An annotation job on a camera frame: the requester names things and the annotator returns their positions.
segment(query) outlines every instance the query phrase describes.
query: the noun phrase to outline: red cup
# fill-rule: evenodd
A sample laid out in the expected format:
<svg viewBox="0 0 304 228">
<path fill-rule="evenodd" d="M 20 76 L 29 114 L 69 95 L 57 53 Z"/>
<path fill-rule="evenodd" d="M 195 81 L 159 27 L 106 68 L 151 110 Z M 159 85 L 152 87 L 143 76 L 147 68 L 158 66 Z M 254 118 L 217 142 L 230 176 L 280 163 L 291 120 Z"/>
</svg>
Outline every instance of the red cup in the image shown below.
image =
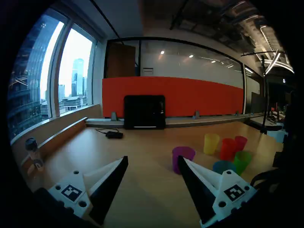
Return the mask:
<svg viewBox="0 0 304 228">
<path fill-rule="evenodd" d="M 236 142 L 236 152 L 244 150 L 248 139 L 243 136 L 236 136 L 234 140 Z"/>
<path fill-rule="evenodd" d="M 236 142 L 234 139 L 223 139 L 220 153 L 220 159 L 232 161 L 236 153 Z"/>
</svg>

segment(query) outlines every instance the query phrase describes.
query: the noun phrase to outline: sky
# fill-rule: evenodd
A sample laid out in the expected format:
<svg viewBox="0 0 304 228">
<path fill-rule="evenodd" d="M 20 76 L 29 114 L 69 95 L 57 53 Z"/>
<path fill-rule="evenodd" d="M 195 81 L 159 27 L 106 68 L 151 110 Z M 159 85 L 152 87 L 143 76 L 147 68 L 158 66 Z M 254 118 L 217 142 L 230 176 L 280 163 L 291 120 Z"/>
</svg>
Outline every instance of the sky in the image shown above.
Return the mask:
<svg viewBox="0 0 304 228">
<path fill-rule="evenodd" d="M 49 45 L 47 46 L 46 53 L 44 56 L 42 70 L 41 70 L 41 79 L 40 79 L 40 97 L 41 99 L 45 98 L 45 91 L 47 89 L 48 83 L 48 73 L 49 66 L 52 57 L 52 52 L 56 43 L 56 40 L 59 36 L 60 31 L 63 28 L 63 23 L 59 22 L 51 39 Z M 89 58 L 91 52 L 92 42 L 86 37 L 82 36 L 80 33 L 71 29 L 68 38 L 63 49 L 62 59 L 59 69 L 59 85 L 65 85 L 65 96 L 68 97 L 71 94 L 72 88 L 72 69 L 73 61 L 75 59 L 84 60 L 84 72 L 83 77 L 87 77 L 88 67 L 89 67 Z"/>
</svg>

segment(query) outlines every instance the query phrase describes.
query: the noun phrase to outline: window sill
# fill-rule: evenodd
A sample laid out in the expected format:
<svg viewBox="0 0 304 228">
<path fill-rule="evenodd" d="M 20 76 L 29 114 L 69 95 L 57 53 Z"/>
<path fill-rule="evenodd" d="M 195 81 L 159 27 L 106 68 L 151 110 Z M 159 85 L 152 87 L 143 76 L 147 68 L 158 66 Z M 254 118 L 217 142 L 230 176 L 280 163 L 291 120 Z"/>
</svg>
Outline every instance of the window sill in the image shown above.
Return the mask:
<svg viewBox="0 0 304 228">
<path fill-rule="evenodd" d="M 201 116 L 199 119 L 191 117 L 173 117 L 166 118 L 166 128 L 171 127 L 194 127 L 210 124 L 221 124 L 232 121 L 244 121 L 247 118 L 263 116 L 263 113 L 245 114 L 245 115 L 223 115 L 223 116 Z M 86 125 L 88 127 L 103 127 L 103 128 L 123 128 L 124 119 L 119 121 L 111 121 L 111 119 L 87 119 Z"/>
<path fill-rule="evenodd" d="M 81 107 L 81 108 L 78 108 L 78 109 L 74 109 L 72 111 L 68 111 L 68 112 L 62 113 L 62 114 L 60 114 L 60 117 L 66 116 L 66 115 L 71 114 L 71 113 L 75 113 L 77 111 L 80 111 L 80 110 L 83 110 L 83 109 L 86 109 L 86 108 L 89 108 L 89 107 L 93 107 L 95 105 L 96 104 L 91 104 L 91 105 L 87 105 L 87 106 L 84 106 L 84 107 Z"/>
<path fill-rule="evenodd" d="M 59 117 L 52 117 L 52 118 L 49 118 L 47 120 L 44 120 L 44 121 L 41 121 L 40 123 L 37 123 L 31 127 L 29 127 L 28 129 L 20 132 L 18 135 L 16 135 L 10 142 L 11 145 L 13 145 L 19 138 L 21 138 L 22 136 L 24 136 L 25 134 L 27 133 L 30 133 L 32 132 L 34 129 L 38 128 L 38 127 L 41 127 L 42 125 L 46 124 L 46 123 L 49 123 L 53 120 L 56 120 L 58 118 L 61 118 L 63 116 L 66 116 L 66 115 L 69 115 L 69 114 L 72 114 L 72 113 L 75 113 L 75 112 L 78 112 L 78 111 L 81 111 L 81 110 L 84 110 L 84 109 L 87 109 L 87 108 L 90 108 L 90 107 L 93 107 L 95 105 L 99 105 L 99 104 L 91 104 L 91 105 L 88 105 L 88 106 L 85 106 L 85 107 L 82 107 L 82 108 L 79 108 L 79 109 L 75 109 L 75 110 L 72 110 L 72 111 L 68 111 L 68 112 L 65 112 L 63 114 L 61 114 Z"/>
</svg>

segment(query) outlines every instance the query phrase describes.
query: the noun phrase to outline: wooden door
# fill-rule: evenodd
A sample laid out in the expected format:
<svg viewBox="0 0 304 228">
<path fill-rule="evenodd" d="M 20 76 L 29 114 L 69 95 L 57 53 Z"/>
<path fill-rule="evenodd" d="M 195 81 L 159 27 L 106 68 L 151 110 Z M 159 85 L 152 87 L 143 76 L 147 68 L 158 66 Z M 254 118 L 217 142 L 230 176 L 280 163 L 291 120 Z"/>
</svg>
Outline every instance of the wooden door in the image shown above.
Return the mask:
<svg viewBox="0 0 304 228">
<path fill-rule="evenodd" d="M 135 76 L 135 47 L 117 43 L 109 45 L 108 78 Z"/>
</svg>

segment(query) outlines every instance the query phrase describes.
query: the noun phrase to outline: orange wall panel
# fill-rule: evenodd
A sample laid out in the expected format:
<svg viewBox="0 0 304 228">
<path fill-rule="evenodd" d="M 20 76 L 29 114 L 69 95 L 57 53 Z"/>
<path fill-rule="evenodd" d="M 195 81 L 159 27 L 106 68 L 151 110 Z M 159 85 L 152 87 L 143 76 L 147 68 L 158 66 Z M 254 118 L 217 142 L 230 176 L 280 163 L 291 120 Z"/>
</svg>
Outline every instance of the orange wall panel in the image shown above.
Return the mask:
<svg viewBox="0 0 304 228">
<path fill-rule="evenodd" d="M 126 95 L 164 95 L 166 116 L 225 115 L 242 112 L 243 89 L 216 82 L 171 77 L 105 78 L 102 85 L 104 117 L 124 116 Z"/>
</svg>

